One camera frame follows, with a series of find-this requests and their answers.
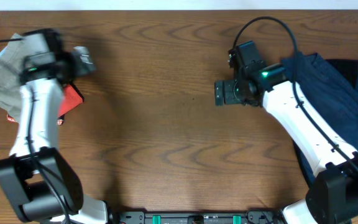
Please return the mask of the khaki shorts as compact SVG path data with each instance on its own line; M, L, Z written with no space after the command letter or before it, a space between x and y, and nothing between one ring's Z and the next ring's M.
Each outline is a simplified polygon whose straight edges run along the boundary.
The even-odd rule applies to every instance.
M29 97L29 89L19 82L23 59L28 54L24 43L19 40L8 43L0 52L0 108L18 123L22 107L30 105L22 102L21 95L24 92Z

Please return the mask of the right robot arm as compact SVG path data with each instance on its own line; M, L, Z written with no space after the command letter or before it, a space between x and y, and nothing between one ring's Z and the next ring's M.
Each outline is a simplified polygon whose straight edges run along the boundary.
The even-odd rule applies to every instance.
M358 216L358 151L313 108L280 64L238 67L214 84L215 104L262 107L306 157L314 182L304 199L272 218L274 223L347 223Z

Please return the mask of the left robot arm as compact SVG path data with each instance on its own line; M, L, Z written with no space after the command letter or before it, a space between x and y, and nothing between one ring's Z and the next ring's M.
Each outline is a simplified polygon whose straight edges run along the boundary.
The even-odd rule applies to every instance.
M72 52L26 56L20 77L22 99L17 138L0 160L0 187L23 223L110 223L103 200L83 193L82 184L58 150L58 114L63 87L95 71L86 47Z

